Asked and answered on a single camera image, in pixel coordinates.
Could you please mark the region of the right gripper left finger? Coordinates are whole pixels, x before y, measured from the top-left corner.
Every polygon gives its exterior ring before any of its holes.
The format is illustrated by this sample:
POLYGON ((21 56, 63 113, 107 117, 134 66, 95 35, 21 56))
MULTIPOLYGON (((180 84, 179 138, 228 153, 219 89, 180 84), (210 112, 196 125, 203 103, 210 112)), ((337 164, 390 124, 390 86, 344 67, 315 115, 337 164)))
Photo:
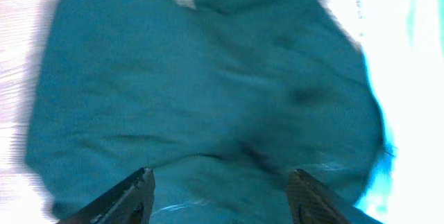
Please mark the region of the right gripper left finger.
POLYGON ((149 224, 154 191, 153 171, 140 168, 57 224, 149 224))

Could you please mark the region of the black shorts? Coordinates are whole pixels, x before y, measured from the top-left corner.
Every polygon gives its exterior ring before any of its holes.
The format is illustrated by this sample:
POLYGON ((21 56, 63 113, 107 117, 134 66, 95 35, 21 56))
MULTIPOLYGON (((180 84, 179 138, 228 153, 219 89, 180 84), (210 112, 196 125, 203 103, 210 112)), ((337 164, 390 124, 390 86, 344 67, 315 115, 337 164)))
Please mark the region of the black shorts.
POLYGON ((26 163, 66 218, 137 169, 153 223, 289 223, 301 168, 354 204, 383 145, 364 59, 318 0, 61 0, 26 163))

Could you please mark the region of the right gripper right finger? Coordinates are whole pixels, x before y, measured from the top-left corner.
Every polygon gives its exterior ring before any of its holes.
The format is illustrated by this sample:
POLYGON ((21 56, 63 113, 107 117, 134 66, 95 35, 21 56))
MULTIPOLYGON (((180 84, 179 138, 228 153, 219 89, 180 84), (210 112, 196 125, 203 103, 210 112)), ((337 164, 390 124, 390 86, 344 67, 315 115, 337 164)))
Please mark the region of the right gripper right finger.
POLYGON ((302 169, 289 176, 287 200, 294 224, 382 224, 302 169))

